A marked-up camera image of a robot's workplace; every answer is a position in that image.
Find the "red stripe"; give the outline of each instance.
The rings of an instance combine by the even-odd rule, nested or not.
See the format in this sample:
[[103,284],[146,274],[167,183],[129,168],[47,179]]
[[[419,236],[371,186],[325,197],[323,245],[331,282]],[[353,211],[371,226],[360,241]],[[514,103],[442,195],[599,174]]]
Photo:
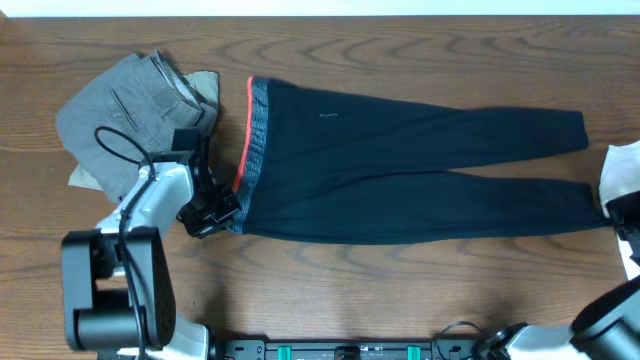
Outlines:
[[253,82],[253,76],[247,80],[247,97],[248,109],[247,109],[247,135],[244,139],[244,149],[242,150],[242,159],[240,160],[240,166],[238,166],[238,173],[236,174],[236,181],[233,183],[233,191],[238,191],[240,182],[242,181],[242,175],[244,174],[244,166],[247,162],[247,153],[249,152],[249,140],[251,139],[251,110],[253,109],[253,94],[251,93],[251,83]]

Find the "cable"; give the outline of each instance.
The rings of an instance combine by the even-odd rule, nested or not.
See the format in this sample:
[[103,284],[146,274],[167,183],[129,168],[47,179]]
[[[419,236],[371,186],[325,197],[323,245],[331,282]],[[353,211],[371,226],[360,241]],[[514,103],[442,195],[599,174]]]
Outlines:
[[[444,357],[444,355],[442,355],[442,350],[440,350],[440,345],[438,345],[438,338],[442,335],[444,335],[444,333],[446,333],[447,331],[453,329],[453,328],[457,328],[460,326],[471,326],[472,328],[476,329],[483,337],[486,337],[486,333],[484,332],[484,330],[482,330],[480,327],[478,327],[478,325],[470,322],[470,321],[457,321],[454,322],[453,324],[447,326],[446,328],[444,328],[444,330],[440,331],[440,333],[438,335],[436,335],[433,338],[433,345],[436,347],[436,349],[438,350],[438,354],[440,354],[440,358],[442,358],[442,360],[449,360],[446,357]],[[472,349],[471,350],[471,355],[467,356],[466,358],[462,358],[460,360],[469,360],[473,358],[473,355],[475,353],[475,350]]]
[[147,188],[149,188],[149,186],[153,183],[153,181],[155,181],[156,168],[153,165],[153,162],[151,161],[151,156],[149,155],[149,153],[131,137],[129,137],[128,135],[116,129],[110,128],[108,126],[99,126],[98,128],[96,128],[95,132],[93,133],[93,136],[96,139],[96,142],[98,143],[98,145],[100,145],[100,147],[105,149],[108,153],[114,156],[117,156],[122,160],[140,165],[140,162],[132,160],[131,158],[128,158],[122,154],[115,152],[114,150],[109,148],[104,142],[102,142],[99,135],[101,131],[108,131],[125,139],[127,142],[133,145],[136,149],[138,149],[140,153],[142,153],[145,160],[147,161],[147,164],[149,164],[149,176],[147,177],[147,180],[142,184],[140,189],[136,191],[133,197],[131,197],[131,200],[129,201],[127,206],[125,206],[125,208],[120,212],[120,223],[118,226],[118,246],[120,247],[122,267],[124,268],[124,273],[127,278],[127,285],[128,285],[127,291],[129,293],[129,297],[131,298],[131,302],[133,303],[133,313],[136,317],[136,326],[138,328],[138,359],[145,360],[146,359],[146,352],[145,352],[146,351],[145,350],[146,327],[145,327],[142,310],[140,309],[140,302],[138,300],[138,293],[136,292],[136,285],[133,281],[133,275],[131,274],[132,267],[131,267],[131,263],[129,262],[131,253],[129,253],[129,249],[127,249],[127,222],[130,219],[130,214],[133,207],[136,205],[136,203],[138,202],[142,194],[144,194],[144,192],[147,190]]

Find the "black pants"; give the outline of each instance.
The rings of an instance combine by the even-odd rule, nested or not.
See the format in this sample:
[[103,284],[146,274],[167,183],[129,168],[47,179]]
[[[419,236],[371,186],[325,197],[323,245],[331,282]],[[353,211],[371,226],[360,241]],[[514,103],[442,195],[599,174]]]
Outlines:
[[587,184],[448,169],[584,149],[579,112],[457,110],[251,78],[232,231],[398,244],[605,225]]

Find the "gray cloth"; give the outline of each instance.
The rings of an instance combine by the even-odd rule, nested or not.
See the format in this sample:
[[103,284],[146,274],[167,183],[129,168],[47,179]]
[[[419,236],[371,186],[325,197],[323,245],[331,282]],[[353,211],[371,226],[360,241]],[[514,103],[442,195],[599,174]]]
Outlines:
[[[169,150],[176,128],[196,126],[208,135],[218,111],[217,75],[215,81],[203,100],[204,96],[186,85],[157,51],[143,59],[130,55],[76,94],[58,112],[56,129],[65,149],[96,179],[109,200],[119,202],[135,184],[138,168],[98,146],[95,129],[114,127],[149,152]],[[116,135],[103,132],[100,136],[114,151],[142,158]]]

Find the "white wall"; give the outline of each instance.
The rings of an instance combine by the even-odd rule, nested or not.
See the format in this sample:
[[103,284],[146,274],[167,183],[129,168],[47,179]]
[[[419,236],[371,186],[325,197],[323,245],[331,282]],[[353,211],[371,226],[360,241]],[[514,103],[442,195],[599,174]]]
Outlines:
[[621,15],[640,14],[640,0],[0,0],[0,10],[9,17]]

